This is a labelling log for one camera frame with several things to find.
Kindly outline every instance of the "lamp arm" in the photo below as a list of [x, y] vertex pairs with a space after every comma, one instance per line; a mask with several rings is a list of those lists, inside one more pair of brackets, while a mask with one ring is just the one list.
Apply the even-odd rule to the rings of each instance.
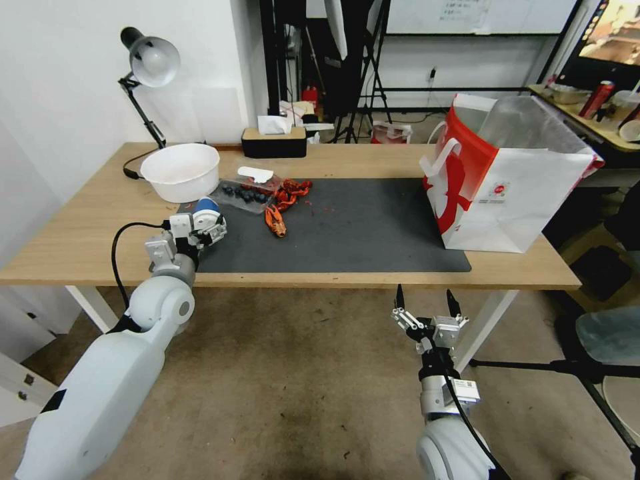
[[134, 80], [133, 73], [129, 72], [128, 75], [118, 80], [118, 83], [122, 87], [122, 90], [126, 92], [127, 96], [129, 97], [129, 100], [131, 100], [131, 103], [133, 104], [135, 110], [138, 112], [138, 115], [140, 115], [140, 118], [142, 118], [142, 122], [145, 124], [145, 127], [147, 128], [147, 130], [149, 131], [149, 133], [151, 134], [155, 142], [158, 144], [158, 148], [162, 149], [166, 147], [167, 139], [162, 134], [160, 129], [157, 127], [157, 125], [152, 120], [149, 120], [144, 110], [142, 110], [142, 107], [133, 96], [133, 89], [136, 88], [138, 85], [140, 85], [140, 82]]

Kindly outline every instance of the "power outlet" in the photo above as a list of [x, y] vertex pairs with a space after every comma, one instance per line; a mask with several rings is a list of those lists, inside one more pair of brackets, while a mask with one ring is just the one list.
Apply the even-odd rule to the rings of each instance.
[[433, 80], [435, 80], [435, 74], [438, 71], [438, 66], [434, 65], [431, 71], [429, 72], [429, 76], [427, 77], [427, 83], [432, 84]]

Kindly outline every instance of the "plastic container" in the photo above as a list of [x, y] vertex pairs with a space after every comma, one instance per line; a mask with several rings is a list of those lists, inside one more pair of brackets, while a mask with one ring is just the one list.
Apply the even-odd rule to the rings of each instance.
[[148, 156], [140, 173], [168, 202], [187, 203], [210, 194], [218, 186], [218, 150], [202, 143], [184, 143]]
[[410, 125], [398, 125], [374, 120], [371, 130], [371, 143], [410, 143], [411, 132]]
[[622, 140], [629, 142], [640, 142], [640, 120], [626, 122], [618, 132]]
[[640, 94], [631, 90], [620, 90], [609, 102], [607, 118], [619, 125], [638, 105], [640, 105]]
[[552, 83], [549, 85], [553, 101], [561, 105], [573, 105], [587, 99], [590, 92], [588, 90], [580, 90], [569, 85], [560, 85]]
[[274, 202], [274, 195], [282, 186], [282, 179], [276, 175], [264, 183], [255, 183], [241, 175], [232, 179], [222, 179], [210, 197], [219, 204], [232, 205], [252, 213], [264, 212], [267, 205]]

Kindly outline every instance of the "tissue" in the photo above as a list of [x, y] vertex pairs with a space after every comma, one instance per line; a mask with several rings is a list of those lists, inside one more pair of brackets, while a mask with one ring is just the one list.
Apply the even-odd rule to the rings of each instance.
[[291, 132], [293, 122], [284, 117], [275, 115], [258, 116], [258, 132], [260, 135], [287, 134]]

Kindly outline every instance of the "screen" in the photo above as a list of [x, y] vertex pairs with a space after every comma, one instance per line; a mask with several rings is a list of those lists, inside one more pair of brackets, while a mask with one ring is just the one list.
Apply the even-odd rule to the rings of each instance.
[[581, 40], [582, 58], [640, 65], [640, 0], [603, 1]]

